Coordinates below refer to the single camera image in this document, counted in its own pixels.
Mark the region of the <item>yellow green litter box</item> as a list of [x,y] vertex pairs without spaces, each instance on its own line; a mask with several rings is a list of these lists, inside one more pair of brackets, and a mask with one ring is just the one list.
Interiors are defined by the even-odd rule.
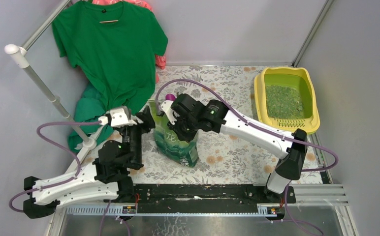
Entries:
[[254,79],[257,118],[276,129],[307,134],[320,127],[316,93],[307,69],[267,67]]

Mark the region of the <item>magenta plastic scoop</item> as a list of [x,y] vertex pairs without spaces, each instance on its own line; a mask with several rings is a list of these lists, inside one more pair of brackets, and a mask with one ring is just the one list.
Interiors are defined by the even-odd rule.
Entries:
[[168,100],[168,101],[175,101],[176,100],[176,96],[175,95],[173,95],[173,94],[167,94],[166,96],[165,96],[165,100]]

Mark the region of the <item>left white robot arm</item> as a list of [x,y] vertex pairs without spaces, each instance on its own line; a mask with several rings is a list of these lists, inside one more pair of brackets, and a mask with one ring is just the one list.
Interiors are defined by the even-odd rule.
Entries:
[[30,219],[53,214],[56,209],[79,202],[114,200],[128,202],[135,195],[130,170],[140,170],[142,163],[142,135],[155,128],[155,122],[146,107],[131,118],[125,112],[99,117],[86,125],[110,125],[121,134],[122,141],[110,140],[98,150],[98,157],[81,166],[75,158],[76,168],[67,174],[39,179],[33,176],[24,179],[24,200],[21,212]]

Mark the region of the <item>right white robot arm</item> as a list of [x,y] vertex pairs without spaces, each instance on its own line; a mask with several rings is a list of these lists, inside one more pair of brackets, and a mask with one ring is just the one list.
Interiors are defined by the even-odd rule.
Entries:
[[267,201],[277,202],[286,186],[301,176],[307,152],[307,133],[302,129],[278,130],[230,109],[222,101],[213,99],[204,105],[185,93],[174,101],[165,100],[160,109],[180,141],[192,141],[200,130],[215,132],[241,138],[277,157],[278,163],[263,190]]

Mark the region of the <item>green cat litter bag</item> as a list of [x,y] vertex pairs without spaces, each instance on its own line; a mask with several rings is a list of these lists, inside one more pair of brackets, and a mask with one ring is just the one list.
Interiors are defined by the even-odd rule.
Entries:
[[148,105],[156,125],[154,139],[158,150],[174,162],[183,166],[194,167],[199,160],[197,151],[198,135],[195,135],[194,139],[189,143],[180,141],[177,134],[169,129],[167,117],[161,117],[156,114],[155,101],[149,100]]

